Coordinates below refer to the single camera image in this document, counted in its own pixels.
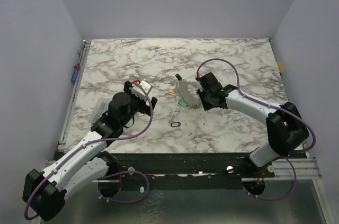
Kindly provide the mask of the steel key organizer plate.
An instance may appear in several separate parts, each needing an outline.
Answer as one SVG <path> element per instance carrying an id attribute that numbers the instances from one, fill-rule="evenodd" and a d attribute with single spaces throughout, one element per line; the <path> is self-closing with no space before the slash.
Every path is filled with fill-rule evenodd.
<path id="1" fill-rule="evenodd" d="M 184 101 L 187 102 L 189 107 L 199 108 L 201 106 L 201 101 L 196 97 L 197 94 L 190 92 L 190 86 L 192 86 L 194 89 L 201 89 L 201 86 L 198 82 L 182 80 L 177 84 L 175 91 Z"/>

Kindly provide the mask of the green tag key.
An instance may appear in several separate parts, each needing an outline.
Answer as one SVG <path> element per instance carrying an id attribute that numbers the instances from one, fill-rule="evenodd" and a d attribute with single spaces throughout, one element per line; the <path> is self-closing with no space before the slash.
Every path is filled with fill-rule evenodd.
<path id="1" fill-rule="evenodd" d="M 188 103 L 185 100 L 179 100 L 178 101 L 178 105 L 182 106 L 182 107 L 188 107 Z"/>

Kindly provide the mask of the black tag key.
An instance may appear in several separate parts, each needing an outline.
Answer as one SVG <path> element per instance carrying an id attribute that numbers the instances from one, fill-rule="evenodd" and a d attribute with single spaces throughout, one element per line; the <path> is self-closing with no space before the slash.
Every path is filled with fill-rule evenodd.
<path id="1" fill-rule="evenodd" d="M 176 79 L 177 79 L 178 81 L 182 81 L 182 80 L 183 80 L 183 78 L 182 78 L 179 74 L 176 74 L 175 77 L 176 77 Z"/>

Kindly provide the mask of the yellow tag key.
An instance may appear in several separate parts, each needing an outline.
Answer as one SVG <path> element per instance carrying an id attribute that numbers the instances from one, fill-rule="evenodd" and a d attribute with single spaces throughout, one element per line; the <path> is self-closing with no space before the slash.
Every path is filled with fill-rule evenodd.
<path id="1" fill-rule="evenodd" d="M 172 89 L 172 88 L 167 88 L 167 92 L 169 92 L 171 94 L 176 94 L 176 90 Z"/>

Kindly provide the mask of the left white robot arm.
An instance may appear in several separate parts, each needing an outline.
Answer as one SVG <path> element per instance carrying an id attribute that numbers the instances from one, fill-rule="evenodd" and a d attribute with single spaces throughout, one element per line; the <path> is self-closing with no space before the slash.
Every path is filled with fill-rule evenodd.
<path id="1" fill-rule="evenodd" d="M 116 93 L 108 110 L 94 122 L 87 135 L 68 153 L 41 171 L 32 169 L 25 177 L 22 199 L 24 218 L 44 221 L 54 218 L 74 192 L 98 178 L 113 178 L 117 166 L 104 150 L 115 141 L 137 138 L 123 137 L 123 131 L 136 113 L 152 120 L 157 98 L 151 97 L 152 86 L 142 80 L 126 81 L 123 92 Z"/>

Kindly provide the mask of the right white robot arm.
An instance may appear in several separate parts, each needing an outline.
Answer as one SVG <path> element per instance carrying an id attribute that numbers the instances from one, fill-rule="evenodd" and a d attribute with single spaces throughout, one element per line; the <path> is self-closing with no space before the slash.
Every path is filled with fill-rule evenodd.
<path id="1" fill-rule="evenodd" d="M 246 95 L 234 85 L 222 86 L 213 73 L 205 74 L 198 82 L 201 89 L 197 94 L 204 110 L 231 109 L 266 125 L 267 141 L 251 152 L 243 164 L 247 176 L 255 177 L 267 163 L 280 156 L 287 157 L 309 137 L 298 109 L 291 102 L 271 104 Z"/>

